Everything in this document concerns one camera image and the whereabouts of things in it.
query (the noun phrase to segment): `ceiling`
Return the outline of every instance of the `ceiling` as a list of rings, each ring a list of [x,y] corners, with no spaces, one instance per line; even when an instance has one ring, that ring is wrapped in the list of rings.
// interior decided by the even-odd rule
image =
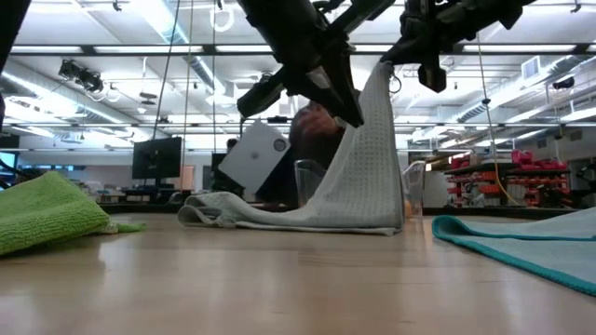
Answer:
[[[570,10],[575,7],[574,1],[538,0],[525,9],[524,15],[513,29],[507,31],[499,24],[495,24],[480,33],[480,40],[483,44],[520,43],[534,47],[542,44],[590,44],[596,41],[596,30],[586,29],[586,27],[590,27],[596,19],[596,0],[580,2],[583,5],[582,9],[577,13],[571,13]],[[164,22],[168,23],[168,18],[174,18],[178,3],[177,0],[121,0],[118,4],[122,7],[122,11],[116,12],[111,0],[33,0],[16,45],[164,45],[166,41],[162,37],[163,29],[160,34],[156,26],[161,23],[163,28]],[[214,10],[213,1],[181,0],[178,24],[185,37],[184,42],[198,45],[264,44],[263,38],[246,22],[245,15],[234,1],[225,1],[224,9],[224,12]],[[220,27],[219,32],[215,32],[212,28],[210,13],[213,10],[215,13],[213,24]],[[396,5],[375,21],[365,22],[358,27],[350,35],[350,41],[354,44],[395,43],[400,38],[399,15],[402,10],[402,1],[396,1]],[[497,94],[501,88],[510,86],[515,82],[514,79],[522,76],[522,64],[533,57],[534,55],[529,53],[515,54],[515,51],[510,51],[507,55],[482,56],[482,58],[478,55],[441,56],[441,66],[448,71],[448,88],[440,94],[422,87],[418,83],[416,66],[406,65],[398,72],[402,89],[392,99],[396,122],[456,122],[454,120],[457,116],[461,116],[480,102],[483,98],[483,86],[486,86],[489,93]],[[225,97],[217,95],[213,98],[209,88],[203,83],[204,78],[192,69],[189,70],[188,63],[183,57],[171,57],[170,60],[163,56],[147,57],[144,78],[143,57],[130,56],[20,55],[11,56],[7,68],[10,69],[10,63],[12,63],[17,77],[27,83],[43,87],[46,93],[51,91],[51,94],[63,96],[74,101],[75,104],[92,106],[93,110],[100,111],[98,115],[109,114],[120,122],[131,124],[153,123],[156,120],[157,106],[141,105],[143,101],[139,96],[141,92],[160,96],[160,115],[168,116],[169,120],[175,123],[183,122],[185,111],[191,115],[192,121],[189,122],[208,123],[215,119],[218,123],[237,123],[240,117],[234,105],[236,99],[241,97],[263,73],[273,73],[280,68],[270,55],[201,56],[200,58],[214,73],[215,78],[227,88]],[[560,58],[561,56],[544,58],[544,62]],[[378,59],[379,55],[352,57],[355,87],[363,87]],[[100,73],[106,86],[112,85],[117,91],[111,91],[107,97],[105,94],[107,89],[102,94],[89,96],[77,84],[63,82],[58,75],[63,60],[74,60],[77,64]],[[573,89],[574,92],[586,89],[588,94],[588,88],[593,85],[592,64],[587,62],[582,66],[580,74],[576,68],[574,69],[576,87]],[[161,93],[167,67],[164,91]],[[562,97],[563,93],[570,93],[568,90],[548,92],[545,89],[545,84],[564,75],[557,73],[556,76],[546,78],[539,84],[524,86],[523,93],[518,94],[516,91],[515,94],[509,94],[498,106],[495,106],[496,110],[500,107],[502,113],[495,113],[494,121],[506,122],[517,114],[528,112],[552,102],[552,99]],[[293,99],[282,95],[280,102],[265,115],[281,114],[291,117],[297,109],[296,106],[306,104],[303,98],[295,99],[297,101],[292,105]],[[141,114],[140,107],[147,111]],[[474,117],[468,122],[486,122],[481,114]],[[112,122],[114,120],[108,117],[103,118],[99,123]],[[133,132],[124,128],[121,129],[120,138],[123,138],[125,133],[129,136]],[[8,130],[20,135],[26,134],[17,129],[11,130],[10,127]],[[151,130],[137,131],[132,139],[146,140],[151,135]],[[400,128],[397,132],[412,134],[415,140],[425,140],[428,137],[425,134],[429,130],[428,127],[407,127]],[[432,135],[436,137],[443,134],[441,136],[443,141],[448,141],[452,137],[450,132],[445,136],[445,131],[439,130]],[[79,133],[89,129],[64,127],[61,134],[65,131]],[[181,128],[175,127],[161,128],[159,135],[168,136],[181,131]],[[222,139],[236,136],[234,131],[226,130],[225,127],[196,127],[188,131],[197,134],[217,133],[221,134]],[[470,135],[468,129],[458,131],[460,137]],[[107,132],[107,135],[115,136],[110,132]],[[89,144],[85,141],[79,142],[86,143],[79,143],[79,146]],[[210,141],[205,145],[210,147],[212,144],[213,141]]]

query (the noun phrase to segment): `desk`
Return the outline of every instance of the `desk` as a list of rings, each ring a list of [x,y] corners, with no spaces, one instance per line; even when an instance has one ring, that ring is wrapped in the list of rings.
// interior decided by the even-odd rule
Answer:
[[[436,240],[183,228],[0,260],[3,335],[592,334],[596,299]]]

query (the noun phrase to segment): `computer monitor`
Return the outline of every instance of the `computer monitor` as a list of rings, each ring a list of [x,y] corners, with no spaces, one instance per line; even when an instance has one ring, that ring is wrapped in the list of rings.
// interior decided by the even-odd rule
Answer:
[[[156,186],[163,178],[180,177],[182,138],[134,143],[132,179],[155,179]]]

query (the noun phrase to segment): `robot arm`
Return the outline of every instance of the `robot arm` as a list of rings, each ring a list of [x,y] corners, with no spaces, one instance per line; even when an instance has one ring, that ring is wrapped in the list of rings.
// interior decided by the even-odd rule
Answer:
[[[408,0],[400,16],[401,38],[381,61],[394,65],[420,63],[420,82],[441,92],[446,73],[439,54],[451,51],[460,40],[472,39],[497,21],[510,29],[522,7],[535,0]],[[348,35],[365,20],[374,20],[395,0],[352,0],[337,20],[324,16],[344,0],[238,0],[247,20],[256,28],[283,66],[269,81],[253,87],[237,103],[243,117],[261,113],[279,97],[301,94],[334,116],[358,127],[363,124],[350,71],[352,47]]]

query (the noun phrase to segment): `green microfiber cloth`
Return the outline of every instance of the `green microfiber cloth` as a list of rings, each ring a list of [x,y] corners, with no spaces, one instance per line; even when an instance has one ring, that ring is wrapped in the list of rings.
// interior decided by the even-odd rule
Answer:
[[[107,227],[110,217],[58,172],[0,192],[0,255]]]

